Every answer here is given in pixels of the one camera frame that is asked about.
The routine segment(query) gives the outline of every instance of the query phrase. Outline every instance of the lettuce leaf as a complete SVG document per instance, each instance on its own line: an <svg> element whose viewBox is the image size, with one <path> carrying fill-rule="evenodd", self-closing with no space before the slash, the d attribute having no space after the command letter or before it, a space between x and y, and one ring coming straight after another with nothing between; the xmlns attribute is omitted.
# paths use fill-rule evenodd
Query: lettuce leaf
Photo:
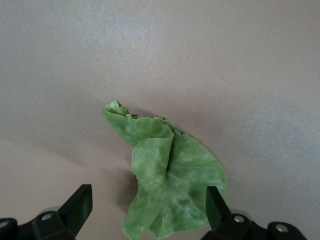
<svg viewBox="0 0 320 240"><path fill-rule="evenodd" d="M216 186L227 201L227 175L199 141L161 117L136 116L113 101L102 114L134 147L131 169L138 192L122 230L138 240L147 230L157 239L206 227L206 188Z"/></svg>

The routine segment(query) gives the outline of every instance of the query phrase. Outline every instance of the metal screw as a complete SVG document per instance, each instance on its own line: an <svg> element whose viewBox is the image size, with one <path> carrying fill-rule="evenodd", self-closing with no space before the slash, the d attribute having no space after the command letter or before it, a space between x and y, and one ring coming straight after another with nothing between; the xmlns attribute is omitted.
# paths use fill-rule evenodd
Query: metal screw
<svg viewBox="0 0 320 240"><path fill-rule="evenodd" d="M240 223L240 224L242 224L242 223L245 222L245 219L244 219L242 216L239 216L239 215L235 216L233 219L234 219L237 223Z"/></svg>
<svg viewBox="0 0 320 240"><path fill-rule="evenodd" d="M8 225L8 223L9 223L9 220L5 220L3 222L0 222L0 229L6 227Z"/></svg>
<svg viewBox="0 0 320 240"><path fill-rule="evenodd" d="M288 228L283 224L277 224L275 226L275 228L281 233L287 233L288 232Z"/></svg>
<svg viewBox="0 0 320 240"><path fill-rule="evenodd" d="M50 219L51 217L52 217L52 213L48 213L48 214L46 214L46 215L43 215L42 218L41 218L41 220L42 220L42 221L45 221L45 220Z"/></svg>

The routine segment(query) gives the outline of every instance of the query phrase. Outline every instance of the gray background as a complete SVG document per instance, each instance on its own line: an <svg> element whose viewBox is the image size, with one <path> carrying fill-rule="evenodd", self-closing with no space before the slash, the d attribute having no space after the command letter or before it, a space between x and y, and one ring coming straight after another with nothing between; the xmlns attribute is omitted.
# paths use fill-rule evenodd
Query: gray background
<svg viewBox="0 0 320 240"><path fill-rule="evenodd" d="M22 224L91 183L77 239L127 239L132 148L100 114L119 100L200 140L227 170L230 208L318 239L319 13L302 0L0 1L0 216Z"/></svg>

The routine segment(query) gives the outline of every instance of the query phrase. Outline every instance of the silver bolt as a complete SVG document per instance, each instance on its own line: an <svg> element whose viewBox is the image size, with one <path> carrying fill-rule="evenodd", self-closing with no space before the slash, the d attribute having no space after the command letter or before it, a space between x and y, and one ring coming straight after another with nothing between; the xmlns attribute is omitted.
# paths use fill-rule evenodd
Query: silver bolt
<svg viewBox="0 0 320 240"><path fill-rule="evenodd" d="M275 226L275 228L281 233L287 233L288 232L288 228L283 224L277 224Z"/></svg>
<svg viewBox="0 0 320 240"><path fill-rule="evenodd" d="M51 217L52 217L52 213L48 213L48 214L46 214L46 215L43 215L42 218L41 218L41 220L42 220L42 221L45 221L45 220L50 219Z"/></svg>
<svg viewBox="0 0 320 240"><path fill-rule="evenodd" d="M0 222L0 229L6 227L8 225L8 223L9 223L8 220Z"/></svg>
<svg viewBox="0 0 320 240"><path fill-rule="evenodd" d="M240 223L240 224L242 224L242 223L245 222L245 219L244 219L242 216L239 216L239 215L235 216L233 219L234 219L237 223Z"/></svg>

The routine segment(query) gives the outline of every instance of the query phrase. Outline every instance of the leafy vegetable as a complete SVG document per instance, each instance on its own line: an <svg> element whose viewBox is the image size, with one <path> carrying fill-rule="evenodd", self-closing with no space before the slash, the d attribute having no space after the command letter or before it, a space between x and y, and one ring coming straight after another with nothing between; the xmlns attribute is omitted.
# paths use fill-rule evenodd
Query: leafy vegetable
<svg viewBox="0 0 320 240"><path fill-rule="evenodd" d="M206 187L227 200L227 176L219 162L193 137L161 117L131 115L113 101L102 109L114 130L131 146L138 193L122 230L138 240L148 229L157 238L207 226Z"/></svg>

